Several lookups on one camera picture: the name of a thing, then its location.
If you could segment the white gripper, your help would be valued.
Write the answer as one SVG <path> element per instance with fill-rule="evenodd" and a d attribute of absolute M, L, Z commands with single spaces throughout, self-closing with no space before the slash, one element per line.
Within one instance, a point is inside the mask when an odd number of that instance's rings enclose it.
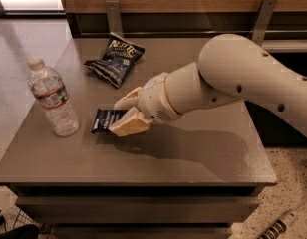
<path fill-rule="evenodd" d="M 172 107 L 166 93 L 166 76 L 167 73 L 161 73 L 152 77 L 142 88 L 136 87 L 116 101 L 114 109 L 127 112 L 109 127 L 109 131 L 121 137 L 148 130 L 151 120 L 157 124 L 179 120 L 181 114 Z"/>

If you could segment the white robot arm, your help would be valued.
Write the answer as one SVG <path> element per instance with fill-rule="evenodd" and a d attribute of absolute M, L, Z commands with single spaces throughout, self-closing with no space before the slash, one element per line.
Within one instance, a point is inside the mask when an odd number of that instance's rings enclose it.
<path fill-rule="evenodd" d="M 307 137 L 307 77 L 235 34 L 210 39 L 197 61 L 152 77 L 116 101 L 114 108 L 126 113 L 109 131 L 117 136 L 136 134 L 190 111 L 241 100 L 268 109 Z"/>

